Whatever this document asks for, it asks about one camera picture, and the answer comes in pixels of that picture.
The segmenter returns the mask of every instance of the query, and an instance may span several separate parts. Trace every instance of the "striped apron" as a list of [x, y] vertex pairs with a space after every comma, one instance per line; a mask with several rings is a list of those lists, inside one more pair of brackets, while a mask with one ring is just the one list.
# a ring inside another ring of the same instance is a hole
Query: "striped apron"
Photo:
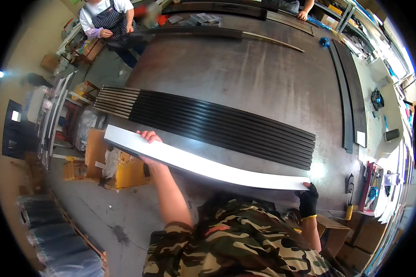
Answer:
[[[104, 28], [113, 32], [108, 38], [103, 38], [106, 46], [110, 51], [127, 50], [134, 45], [142, 42], [141, 37], [124, 36], [126, 34], [126, 16], [123, 12], [118, 12], [114, 7], [114, 0], [110, 0], [110, 6], [98, 15], [93, 15], [88, 7], [83, 6], [93, 20], [94, 28]], [[134, 31], [139, 30], [136, 22], [133, 20]]]

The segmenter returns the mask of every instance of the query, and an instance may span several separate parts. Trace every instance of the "yellow handle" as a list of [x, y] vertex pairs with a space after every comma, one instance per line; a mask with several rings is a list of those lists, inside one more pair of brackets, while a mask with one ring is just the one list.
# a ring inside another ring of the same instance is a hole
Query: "yellow handle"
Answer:
[[347, 207], [347, 214], [345, 215], [345, 220], [350, 220], [352, 214], [353, 214], [353, 204], [349, 204]]

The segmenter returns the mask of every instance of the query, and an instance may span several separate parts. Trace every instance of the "hand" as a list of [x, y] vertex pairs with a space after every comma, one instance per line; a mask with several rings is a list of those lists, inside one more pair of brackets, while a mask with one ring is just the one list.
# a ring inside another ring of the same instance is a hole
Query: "hand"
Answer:
[[[159, 136], [156, 135], [155, 131], [139, 131], [137, 130], [136, 133], [138, 133], [139, 135], [141, 135], [141, 137], [143, 137], [144, 139], [146, 139], [148, 141], [148, 143], [153, 143], [153, 141], [160, 141], [163, 142]], [[144, 157], [144, 156], [139, 156], [139, 158], [142, 159], [142, 161], [144, 161], [147, 165], [151, 166], [151, 165], [157, 165], [157, 164], [161, 164], [155, 160], [152, 160], [150, 158]]]
[[307, 12], [305, 12], [305, 11], [300, 11], [300, 12], [297, 14], [297, 18], [299, 18], [299, 19], [301, 19], [301, 20], [303, 20], [303, 21], [306, 21], [306, 19], [308, 18], [308, 13], [307, 13]]
[[300, 199], [300, 216], [301, 220], [306, 219], [307, 217], [316, 215], [316, 205], [318, 203], [319, 194], [316, 190], [316, 187], [313, 183], [303, 183], [304, 186], [308, 187], [309, 191], [295, 191], [297, 197]]
[[126, 32], [127, 33], [130, 33], [130, 32], [133, 32], [133, 31], [134, 31], [133, 25], [126, 26]]
[[110, 30], [108, 30], [108, 29], [102, 29], [101, 31], [100, 31], [100, 37], [101, 38], [108, 38], [108, 37], [110, 37], [110, 36], [112, 36], [113, 35], [113, 32], [111, 32]]

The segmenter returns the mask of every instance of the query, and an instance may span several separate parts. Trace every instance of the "white paper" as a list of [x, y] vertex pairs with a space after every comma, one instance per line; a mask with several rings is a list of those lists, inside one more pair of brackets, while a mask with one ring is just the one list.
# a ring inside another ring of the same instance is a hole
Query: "white paper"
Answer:
[[106, 169], [106, 164], [101, 163], [101, 162], [95, 162], [94, 164], [96, 167], [100, 168], [100, 169]]
[[356, 143], [365, 147], [365, 133], [357, 131], [356, 133]]
[[310, 182], [307, 177], [294, 177], [265, 174], [236, 169], [216, 163], [197, 155], [188, 153], [162, 142], [148, 143], [135, 132], [108, 125], [105, 139], [134, 152], [155, 158], [177, 168], [214, 178], [224, 182], [274, 190], [308, 190], [303, 182]]

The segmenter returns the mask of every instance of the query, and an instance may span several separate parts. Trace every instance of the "white shirt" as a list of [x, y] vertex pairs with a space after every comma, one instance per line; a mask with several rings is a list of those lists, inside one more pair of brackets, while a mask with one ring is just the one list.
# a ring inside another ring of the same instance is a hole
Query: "white shirt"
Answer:
[[[85, 4], [88, 10], [92, 13], [90, 15], [85, 11], [84, 8], [80, 11], [80, 24], [83, 27], [83, 30], [86, 32], [90, 29], [95, 28], [93, 24], [92, 17], [100, 14], [102, 11], [106, 10], [111, 6], [110, 0], [101, 0], [97, 4], [86, 3]], [[114, 0], [114, 7], [116, 11], [126, 13], [127, 11], [133, 9], [133, 4], [129, 0]]]

